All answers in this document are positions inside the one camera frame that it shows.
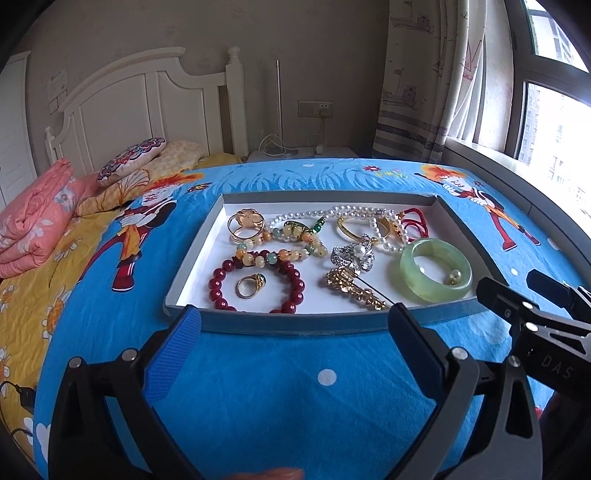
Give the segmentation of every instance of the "wooden bedpost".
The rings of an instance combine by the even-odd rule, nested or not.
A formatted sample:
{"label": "wooden bedpost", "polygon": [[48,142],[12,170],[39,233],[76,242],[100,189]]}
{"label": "wooden bedpost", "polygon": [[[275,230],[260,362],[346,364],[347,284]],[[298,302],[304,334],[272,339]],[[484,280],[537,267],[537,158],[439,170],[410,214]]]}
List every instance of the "wooden bedpost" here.
{"label": "wooden bedpost", "polygon": [[240,48],[230,47],[230,60],[226,65],[226,85],[232,121],[232,143],[234,155],[240,158],[248,156],[248,136],[246,134],[246,110],[244,107],[244,72],[238,58]]}

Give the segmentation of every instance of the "door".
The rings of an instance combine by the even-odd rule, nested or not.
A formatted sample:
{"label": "door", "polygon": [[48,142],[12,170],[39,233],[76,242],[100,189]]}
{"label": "door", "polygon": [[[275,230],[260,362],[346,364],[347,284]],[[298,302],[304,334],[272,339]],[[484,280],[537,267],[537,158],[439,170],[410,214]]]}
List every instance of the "door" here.
{"label": "door", "polygon": [[29,54],[10,57],[0,73],[0,210],[37,178],[25,113]]}

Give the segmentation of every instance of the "red string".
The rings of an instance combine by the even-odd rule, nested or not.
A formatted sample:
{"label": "red string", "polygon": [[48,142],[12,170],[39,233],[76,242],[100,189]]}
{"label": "red string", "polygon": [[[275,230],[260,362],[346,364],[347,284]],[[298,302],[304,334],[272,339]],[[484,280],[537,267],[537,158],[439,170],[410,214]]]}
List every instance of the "red string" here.
{"label": "red string", "polygon": [[[418,220],[414,219],[414,218],[404,218],[406,217],[409,213],[416,213],[418,216]],[[419,234],[421,235],[421,238],[427,238],[429,236],[429,229],[427,228],[427,221],[425,220],[425,216],[423,215],[423,212],[416,208],[416,207],[410,207],[409,209],[400,212],[398,214],[398,217],[400,218],[400,221],[402,223],[402,226],[406,229],[408,228],[410,225],[414,226]],[[417,240],[417,238],[411,238],[410,236],[408,237],[408,241],[412,242]]]}

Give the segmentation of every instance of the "gold ring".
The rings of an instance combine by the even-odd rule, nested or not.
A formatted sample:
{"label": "gold ring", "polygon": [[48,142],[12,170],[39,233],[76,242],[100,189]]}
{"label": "gold ring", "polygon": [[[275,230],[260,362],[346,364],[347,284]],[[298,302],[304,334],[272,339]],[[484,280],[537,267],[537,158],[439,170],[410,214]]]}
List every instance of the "gold ring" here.
{"label": "gold ring", "polygon": [[[232,221],[236,220],[238,223],[238,228],[232,230]],[[241,229],[254,229],[256,233],[251,236],[239,236],[236,233]],[[245,208],[242,210],[237,211],[234,215],[232,215],[228,219],[228,231],[230,232],[230,236],[232,240],[237,244],[243,242],[244,240],[248,240],[250,238],[255,238],[259,236],[265,228],[265,218],[257,212],[255,209],[252,208]]]}
{"label": "gold ring", "polygon": [[[244,295],[240,291],[240,285],[245,280],[253,280],[255,282],[255,291],[252,292],[250,295]],[[242,299],[251,299],[257,293],[259,293],[259,291],[261,291],[261,289],[266,285],[266,283],[267,283],[267,279],[261,273],[255,273],[254,275],[248,275],[247,277],[241,278],[240,280],[238,280],[238,283],[236,283],[236,295],[238,295]]]}
{"label": "gold ring", "polygon": [[[363,242],[363,238],[361,238],[359,235],[355,235],[353,232],[351,232],[350,230],[348,230],[345,227],[345,220],[346,218],[344,217],[338,217],[336,219],[336,225],[337,227],[339,227],[339,230],[341,232],[343,232],[346,236],[348,236],[351,240],[355,240],[357,243],[361,243]],[[385,218],[378,218],[378,224],[383,226],[386,230],[386,234],[383,235],[384,237],[389,236],[392,233],[392,225],[390,224],[390,222],[388,222],[387,219]],[[372,245],[376,245],[378,243],[378,239],[375,238],[374,236],[371,238],[371,244]]]}

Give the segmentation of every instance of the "pearl necklace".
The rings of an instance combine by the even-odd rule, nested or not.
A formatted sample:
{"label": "pearl necklace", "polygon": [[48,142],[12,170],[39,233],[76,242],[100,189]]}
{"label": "pearl necklace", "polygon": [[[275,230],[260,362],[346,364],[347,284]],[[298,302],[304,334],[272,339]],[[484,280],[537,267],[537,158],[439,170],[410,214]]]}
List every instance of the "pearl necklace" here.
{"label": "pearl necklace", "polygon": [[[386,220],[388,220],[388,222],[393,223],[394,226],[398,229],[398,231],[400,232],[400,239],[402,240],[401,247],[394,245],[392,242],[388,241],[386,237],[382,236],[378,227],[378,218],[385,218]],[[398,218],[398,215],[394,213],[393,210],[380,210],[379,212],[376,212],[376,214],[371,217],[370,223],[372,232],[378,239],[378,243],[382,245],[383,249],[386,250],[386,252],[401,254],[402,250],[404,250],[404,248],[408,245],[409,239],[407,231],[403,227],[400,218]]]}
{"label": "pearl necklace", "polygon": [[335,205],[328,210],[309,210],[308,212],[285,213],[270,221],[269,227],[273,228],[280,222],[295,220],[298,218],[315,217],[345,217],[345,218],[371,218],[381,209],[374,207],[362,207],[358,205]]}

